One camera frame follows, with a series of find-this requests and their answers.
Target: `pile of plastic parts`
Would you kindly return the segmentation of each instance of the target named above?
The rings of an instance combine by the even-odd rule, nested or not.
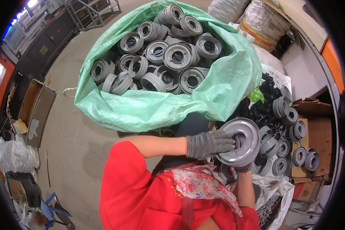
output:
[[[115,95],[127,90],[190,95],[224,53],[219,40],[177,5],[153,22],[143,21],[115,46],[117,57],[96,60],[90,72],[100,90]]]
[[[271,218],[270,214],[279,204],[280,198],[281,196],[279,195],[273,195],[270,199],[266,201],[264,205],[257,209],[259,217],[259,227],[262,228],[269,221],[269,219]]]
[[[301,144],[301,139],[306,136],[306,126],[299,120],[297,110],[289,105],[292,100],[289,89],[285,86],[281,89],[274,87],[275,82],[268,74],[263,74],[262,79],[264,81],[259,89],[264,96],[263,102],[258,100],[251,105],[250,100],[244,98],[226,122],[217,122],[217,128],[225,132],[243,132],[233,137],[237,149],[217,154],[217,159],[235,167],[240,161],[247,163],[254,155],[253,172],[260,176],[266,176],[270,171],[274,176],[283,175],[287,168],[291,167],[288,163],[290,161],[294,166],[305,164],[308,171],[316,171],[320,156],[314,149],[306,150]],[[233,126],[235,121],[241,126]],[[258,139],[254,135],[254,130],[257,129]],[[292,152],[292,143],[299,143],[301,147],[297,148],[292,159],[288,160],[285,157]],[[249,154],[241,153],[244,150],[250,150],[248,153],[253,150],[254,153],[247,157]]]

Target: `red jacket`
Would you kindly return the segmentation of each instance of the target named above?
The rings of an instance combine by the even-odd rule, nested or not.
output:
[[[111,148],[100,196],[100,217],[105,230],[180,229],[182,200],[172,173],[152,177],[132,143],[124,141]],[[193,199],[192,230],[210,216],[222,230],[259,230],[257,212],[248,207],[241,210],[240,218],[221,199]]]

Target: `metal rack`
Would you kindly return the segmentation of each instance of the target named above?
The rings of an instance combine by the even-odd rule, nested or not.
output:
[[[102,10],[99,10],[99,2],[104,0],[93,0],[90,1],[88,3],[85,3],[84,1],[81,0],[63,0],[65,8],[67,9],[67,11],[69,12],[69,14],[72,16],[72,19],[74,21],[74,23],[76,24],[78,30],[80,31],[86,31],[86,30],[90,30],[90,29],[95,29],[95,28],[99,28],[99,27],[104,27],[105,26],[105,21],[102,19],[101,16],[103,15],[109,15],[109,17],[113,14],[119,14],[121,13],[121,8],[119,5],[119,1],[118,0],[113,0],[113,2],[111,4],[111,0],[106,0],[106,7],[104,7]],[[79,9],[75,10],[75,4],[79,3],[82,5],[82,7],[80,7]],[[87,21],[86,23],[82,22],[84,18],[80,19],[78,13],[80,12],[86,12],[90,17],[90,20]]]

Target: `blue plastic stool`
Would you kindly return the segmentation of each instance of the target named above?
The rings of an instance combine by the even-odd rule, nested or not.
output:
[[[54,199],[55,197],[55,193],[52,193],[51,196],[49,197],[49,199],[45,202],[44,200],[41,200],[41,211],[42,214],[46,217],[46,219],[48,219],[48,222],[45,224],[45,230],[51,228],[54,226],[54,221],[53,221],[53,217],[54,217],[54,212],[65,215],[65,216],[69,216],[69,217],[73,217],[71,214],[64,212],[62,210],[56,209],[52,206],[49,205],[49,203],[51,202],[51,200]],[[65,223],[60,222],[55,220],[56,223],[62,224],[67,226]]]

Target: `rope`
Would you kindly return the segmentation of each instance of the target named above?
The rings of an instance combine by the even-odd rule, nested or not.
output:
[[[62,91],[62,94],[63,94],[63,96],[66,97],[66,98],[75,98],[75,96],[68,96],[68,95],[66,95],[65,92],[66,92],[66,91],[71,91],[71,90],[76,90],[76,89],[77,89],[77,87],[75,87],[75,88],[67,88],[67,89],[65,89],[65,90]]]

